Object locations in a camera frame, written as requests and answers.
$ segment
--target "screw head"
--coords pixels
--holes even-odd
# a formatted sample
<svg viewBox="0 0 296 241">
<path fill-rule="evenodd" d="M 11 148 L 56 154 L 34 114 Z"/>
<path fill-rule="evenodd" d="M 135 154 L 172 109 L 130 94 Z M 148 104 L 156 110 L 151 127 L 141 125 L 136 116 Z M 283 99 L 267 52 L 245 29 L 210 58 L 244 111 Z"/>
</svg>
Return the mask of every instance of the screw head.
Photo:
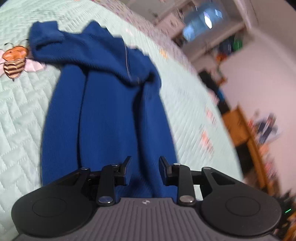
<svg viewBox="0 0 296 241">
<path fill-rule="evenodd" d="M 148 205 L 150 203 L 149 200 L 145 199 L 144 201 L 142 201 L 143 204 Z"/>
<path fill-rule="evenodd" d="M 180 197 L 180 201 L 184 202 L 184 203 L 192 203 L 194 202 L 194 197 L 190 196 L 190 195 L 183 195 Z"/>
<path fill-rule="evenodd" d="M 99 198 L 100 203 L 111 203 L 113 201 L 113 198 L 110 196 L 102 196 Z"/>
</svg>

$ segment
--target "logo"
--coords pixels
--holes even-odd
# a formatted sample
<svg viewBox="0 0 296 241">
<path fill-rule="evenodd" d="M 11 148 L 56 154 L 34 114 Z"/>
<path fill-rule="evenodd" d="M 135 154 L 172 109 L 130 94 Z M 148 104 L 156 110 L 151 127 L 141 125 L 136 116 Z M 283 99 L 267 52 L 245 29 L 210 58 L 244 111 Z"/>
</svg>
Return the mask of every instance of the logo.
<svg viewBox="0 0 296 241">
<path fill-rule="evenodd" d="M 144 201 L 142 201 L 143 204 L 148 205 L 150 203 L 149 200 L 145 199 Z"/>
</svg>

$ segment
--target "green object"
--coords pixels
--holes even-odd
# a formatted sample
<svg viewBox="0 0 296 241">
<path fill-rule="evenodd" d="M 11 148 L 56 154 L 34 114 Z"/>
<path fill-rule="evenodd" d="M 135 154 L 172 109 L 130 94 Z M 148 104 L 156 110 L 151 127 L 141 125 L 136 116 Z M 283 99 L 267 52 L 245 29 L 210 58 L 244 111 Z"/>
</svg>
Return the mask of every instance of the green object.
<svg viewBox="0 0 296 241">
<path fill-rule="evenodd" d="M 232 47 L 233 47 L 234 51 L 238 51 L 239 49 L 242 48 L 242 46 L 243 46 L 242 40 L 236 39 L 236 40 L 234 40 Z"/>
</svg>

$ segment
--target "round black pad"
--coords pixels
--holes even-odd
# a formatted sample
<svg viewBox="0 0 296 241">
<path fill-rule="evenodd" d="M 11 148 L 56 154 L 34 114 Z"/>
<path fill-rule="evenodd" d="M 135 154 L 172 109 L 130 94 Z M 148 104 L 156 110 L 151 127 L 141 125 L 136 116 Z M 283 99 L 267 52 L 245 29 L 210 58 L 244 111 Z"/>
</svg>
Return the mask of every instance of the round black pad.
<svg viewBox="0 0 296 241">
<path fill-rule="evenodd" d="M 73 187 L 37 189 L 13 205 L 12 220 L 21 233 L 58 237 L 82 227 L 93 213 L 92 203 Z"/>
<path fill-rule="evenodd" d="M 281 208 L 273 197 L 247 185 L 224 185 L 204 198 L 201 214 L 216 230 L 253 237 L 276 227 Z"/>
</svg>

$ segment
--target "ribbed gray surface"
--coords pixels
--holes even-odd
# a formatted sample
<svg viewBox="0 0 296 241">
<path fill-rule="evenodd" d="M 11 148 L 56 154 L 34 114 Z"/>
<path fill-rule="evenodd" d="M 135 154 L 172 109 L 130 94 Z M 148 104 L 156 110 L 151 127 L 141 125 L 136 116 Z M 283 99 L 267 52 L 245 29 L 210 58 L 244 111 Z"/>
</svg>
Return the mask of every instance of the ribbed gray surface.
<svg viewBox="0 0 296 241">
<path fill-rule="evenodd" d="M 99 208 L 80 230 L 59 238 L 20 235 L 15 241 L 238 241 L 205 225 L 195 210 L 174 204 L 171 198 L 122 198 L 112 207 Z M 277 241 L 271 235 L 256 241 Z"/>
</svg>

